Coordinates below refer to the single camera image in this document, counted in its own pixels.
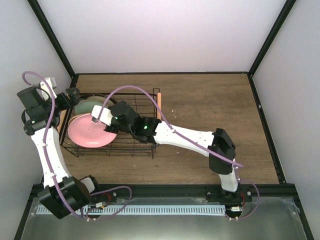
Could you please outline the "pink plastic plate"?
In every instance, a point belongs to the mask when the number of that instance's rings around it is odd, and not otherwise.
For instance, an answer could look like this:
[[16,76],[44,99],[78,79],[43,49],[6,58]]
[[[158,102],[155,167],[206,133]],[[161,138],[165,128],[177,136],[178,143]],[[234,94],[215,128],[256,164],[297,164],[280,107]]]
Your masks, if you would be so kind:
[[105,131],[102,122],[93,122],[92,116],[83,114],[73,120],[67,129],[70,140],[84,148],[100,148],[110,144],[117,136],[116,133]]

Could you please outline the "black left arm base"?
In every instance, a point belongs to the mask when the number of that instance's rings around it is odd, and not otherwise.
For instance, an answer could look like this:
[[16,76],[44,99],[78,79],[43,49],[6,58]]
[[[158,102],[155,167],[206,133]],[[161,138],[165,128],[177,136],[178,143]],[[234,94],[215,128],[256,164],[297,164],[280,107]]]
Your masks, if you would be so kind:
[[91,202],[86,207],[86,214],[98,215],[104,214],[112,203],[114,203],[116,197],[113,192],[104,192],[91,197]]

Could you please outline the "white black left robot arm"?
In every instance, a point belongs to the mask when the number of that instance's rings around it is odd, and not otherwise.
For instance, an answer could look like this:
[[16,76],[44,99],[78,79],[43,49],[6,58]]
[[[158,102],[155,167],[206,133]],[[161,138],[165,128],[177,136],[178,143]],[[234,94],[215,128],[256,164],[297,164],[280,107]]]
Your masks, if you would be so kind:
[[35,144],[43,170],[43,191],[38,193],[40,203],[56,218],[74,214],[90,202],[97,202],[102,189],[92,175],[76,179],[67,169],[61,151],[58,125],[60,113],[72,109],[80,102],[78,88],[55,94],[39,85],[17,93],[25,107],[21,115],[24,132]]

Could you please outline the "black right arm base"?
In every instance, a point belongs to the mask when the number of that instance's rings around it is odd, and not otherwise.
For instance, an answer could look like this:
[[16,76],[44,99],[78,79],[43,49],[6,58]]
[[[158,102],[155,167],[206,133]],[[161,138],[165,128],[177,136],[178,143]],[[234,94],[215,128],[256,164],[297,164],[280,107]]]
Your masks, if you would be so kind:
[[220,185],[206,188],[205,199],[209,203],[219,203],[225,206],[225,214],[232,220],[239,220],[246,216],[251,210],[252,197],[248,195],[248,188],[241,184],[235,192],[223,190]]

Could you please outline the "black aluminium cage frame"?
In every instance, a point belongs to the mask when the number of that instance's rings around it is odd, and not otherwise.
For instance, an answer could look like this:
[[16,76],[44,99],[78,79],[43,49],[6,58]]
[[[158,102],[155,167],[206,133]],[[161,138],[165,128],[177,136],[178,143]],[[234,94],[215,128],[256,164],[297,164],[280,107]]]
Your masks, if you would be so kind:
[[[280,31],[282,25],[287,19],[295,3],[296,2],[294,0],[287,0],[284,3],[261,49],[259,50],[257,57],[255,58],[250,70],[246,72],[279,183],[254,185],[253,183],[248,181],[246,182],[245,186],[248,188],[248,190],[250,190],[253,193],[255,197],[261,197],[261,198],[262,197],[292,197],[293,202],[295,203],[296,207],[300,211],[298,214],[298,217],[301,221],[304,235],[308,240],[312,240],[314,237],[310,229],[307,217],[305,215],[296,186],[293,183],[287,182],[273,138],[271,136],[271,132],[265,117],[264,110],[261,107],[261,101],[260,101],[256,86],[253,80],[254,74],[256,73],[261,62],[265,58],[265,55],[267,54],[269,48],[271,47],[274,39],[276,38],[278,32]],[[36,0],[30,0],[28,1],[28,4],[33,10],[43,30],[45,31],[45,34],[47,35],[52,46],[54,47],[54,50],[58,54],[63,66],[65,67],[69,76],[71,77],[70,86],[71,87],[76,86],[80,75],[78,73],[75,73],[73,68],[71,67],[71,64],[65,52],[63,51],[63,48],[61,47],[59,40],[56,37],[52,27],[50,26],[50,23],[46,18],[39,2]],[[134,196],[144,196],[144,197],[151,197],[151,198],[155,198],[155,197],[173,198],[173,197],[190,197],[190,196],[202,197],[204,196],[204,194],[208,194],[210,200],[216,200],[218,198],[217,196],[218,185],[216,184],[133,184],[131,187],[133,188]]]

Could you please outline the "light blue floral plate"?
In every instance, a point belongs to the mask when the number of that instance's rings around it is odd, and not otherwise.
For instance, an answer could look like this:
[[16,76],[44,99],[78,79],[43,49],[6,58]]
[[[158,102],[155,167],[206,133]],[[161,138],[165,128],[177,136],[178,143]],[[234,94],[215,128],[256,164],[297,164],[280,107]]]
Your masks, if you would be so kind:
[[92,112],[94,106],[102,106],[102,105],[103,104],[101,102],[98,102],[96,100],[92,100],[92,99],[82,100],[74,107],[74,113],[75,115],[88,114]]

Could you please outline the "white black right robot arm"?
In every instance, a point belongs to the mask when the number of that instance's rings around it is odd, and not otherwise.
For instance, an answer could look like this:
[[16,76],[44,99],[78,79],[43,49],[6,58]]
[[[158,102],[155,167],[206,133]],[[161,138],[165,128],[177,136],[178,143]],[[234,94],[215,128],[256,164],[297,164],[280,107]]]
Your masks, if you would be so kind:
[[232,202],[240,196],[236,145],[224,129],[197,131],[170,125],[158,118],[140,116],[125,101],[104,108],[100,121],[106,124],[107,132],[123,132],[143,144],[176,146],[207,157],[209,169],[220,178],[223,198]]

